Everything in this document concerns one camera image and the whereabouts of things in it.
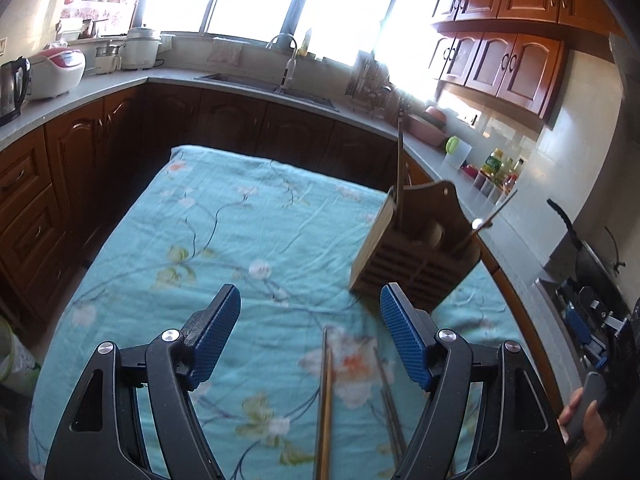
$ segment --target black pan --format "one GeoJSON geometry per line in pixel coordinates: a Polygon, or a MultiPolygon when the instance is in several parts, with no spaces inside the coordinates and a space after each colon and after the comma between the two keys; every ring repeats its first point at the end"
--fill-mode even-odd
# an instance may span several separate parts
{"type": "MultiPolygon", "coordinates": [[[[580,240],[567,213],[551,199],[548,199],[546,203],[560,215],[564,225],[566,225],[571,243],[578,250],[575,259],[575,277],[580,288],[590,286],[605,306],[619,319],[628,316],[628,306],[626,306],[618,286],[613,281],[612,275],[607,270],[607,264],[602,261],[587,242],[580,240]]],[[[624,266],[624,264],[617,262],[614,267],[619,266],[624,266]]]]}

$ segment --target kitchen sink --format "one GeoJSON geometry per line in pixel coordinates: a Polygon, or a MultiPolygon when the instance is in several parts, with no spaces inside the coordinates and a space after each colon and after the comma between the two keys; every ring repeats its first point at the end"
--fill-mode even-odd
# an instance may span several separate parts
{"type": "Polygon", "coordinates": [[[279,85],[276,85],[274,83],[268,83],[266,81],[260,81],[259,79],[252,79],[250,77],[244,77],[241,75],[231,75],[231,74],[211,74],[211,75],[200,76],[200,77],[197,77],[196,79],[201,79],[204,81],[220,81],[222,83],[229,83],[232,85],[247,86],[249,88],[263,90],[265,92],[274,92],[277,94],[286,95],[287,97],[291,97],[292,99],[297,99],[299,101],[306,101],[309,103],[313,103],[315,105],[322,106],[324,108],[330,108],[331,110],[335,110],[334,104],[331,101],[329,101],[329,99],[325,99],[323,97],[317,97],[315,95],[311,95],[306,92],[300,92],[299,90],[281,89],[279,85]]]}

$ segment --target electric kettle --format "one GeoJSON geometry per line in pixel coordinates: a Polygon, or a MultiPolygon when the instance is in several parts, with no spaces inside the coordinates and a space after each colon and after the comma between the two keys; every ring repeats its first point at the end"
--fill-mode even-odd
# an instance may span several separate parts
{"type": "Polygon", "coordinates": [[[0,126],[20,115],[29,75],[29,60],[23,57],[0,65],[0,126]]]}

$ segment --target white countertop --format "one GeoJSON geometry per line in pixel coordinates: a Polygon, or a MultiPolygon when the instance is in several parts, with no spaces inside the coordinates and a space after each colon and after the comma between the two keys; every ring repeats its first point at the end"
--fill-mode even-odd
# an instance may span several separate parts
{"type": "MultiPolygon", "coordinates": [[[[334,102],[336,109],[331,110],[273,92],[219,81],[196,79],[203,75],[208,75],[208,73],[175,68],[154,68],[136,72],[119,71],[108,75],[86,76],[75,89],[67,94],[25,104],[17,119],[0,127],[0,150],[59,115],[115,91],[140,85],[147,81],[216,89],[260,98],[348,123],[389,139],[395,139],[398,136],[396,129],[390,124],[370,116],[364,116],[336,102],[334,102]]],[[[473,181],[470,177],[444,163],[443,152],[409,135],[405,136],[404,147],[431,178],[450,180],[455,184],[458,199],[469,221],[489,216],[495,207],[494,204],[473,188],[473,181]]],[[[562,398],[567,402],[571,392],[582,384],[578,368],[575,366],[573,355],[566,342],[566,331],[559,324],[558,314],[548,306],[535,285],[537,278],[551,281],[551,277],[546,274],[524,241],[500,215],[494,220],[494,226],[483,231],[480,236],[510,280],[536,327],[556,375],[562,398]]]]}

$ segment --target white rice cooker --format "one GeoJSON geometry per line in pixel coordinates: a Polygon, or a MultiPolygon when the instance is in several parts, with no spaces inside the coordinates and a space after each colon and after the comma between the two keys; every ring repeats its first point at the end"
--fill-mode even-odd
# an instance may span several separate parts
{"type": "Polygon", "coordinates": [[[66,46],[48,48],[29,58],[29,101],[55,97],[72,90],[82,79],[84,54],[66,46]]]}
{"type": "Polygon", "coordinates": [[[130,28],[120,47],[122,68],[137,70],[153,68],[160,45],[160,33],[148,27],[130,28]]]}

